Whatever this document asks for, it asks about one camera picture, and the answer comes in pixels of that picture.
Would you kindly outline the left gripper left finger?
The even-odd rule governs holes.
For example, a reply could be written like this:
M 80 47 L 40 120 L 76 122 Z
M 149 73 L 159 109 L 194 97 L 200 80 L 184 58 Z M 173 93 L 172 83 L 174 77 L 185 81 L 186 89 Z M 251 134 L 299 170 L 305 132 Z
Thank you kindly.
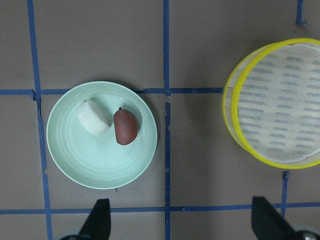
M 111 234 L 111 208 L 109 199 L 96 201 L 78 233 L 80 240 L 108 240 Z

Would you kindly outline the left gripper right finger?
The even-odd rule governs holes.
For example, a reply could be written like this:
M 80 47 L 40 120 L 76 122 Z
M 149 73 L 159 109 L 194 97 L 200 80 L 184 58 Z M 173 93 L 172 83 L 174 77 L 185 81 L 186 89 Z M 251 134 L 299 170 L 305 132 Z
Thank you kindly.
M 263 196 L 252 198 L 251 227 L 258 240 L 296 239 L 296 231 Z

